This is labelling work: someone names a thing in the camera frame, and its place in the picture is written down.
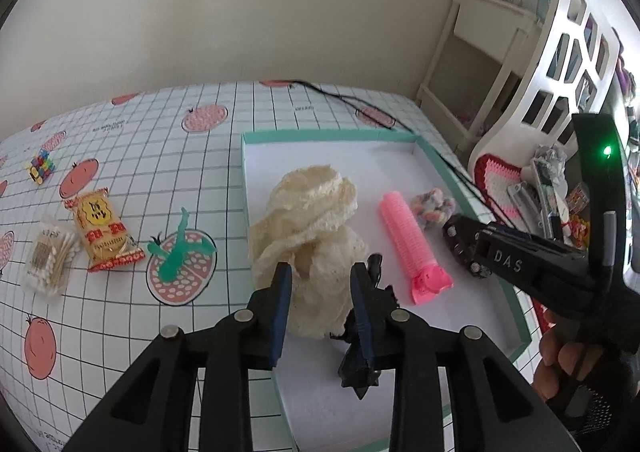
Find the right gloved hand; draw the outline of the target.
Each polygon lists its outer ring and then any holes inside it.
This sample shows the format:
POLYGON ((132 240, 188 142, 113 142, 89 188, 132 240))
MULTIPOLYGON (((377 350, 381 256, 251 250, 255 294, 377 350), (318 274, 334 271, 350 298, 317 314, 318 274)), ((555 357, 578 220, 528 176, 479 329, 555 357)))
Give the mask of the right gloved hand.
POLYGON ((549 325, 539 343, 541 360, 533 387, 551 404, 575 382, 574 397, 559 419, 582 450, 639 438, 639 356, 569 342, 556 331, 558 317, 544 310, 549 325))

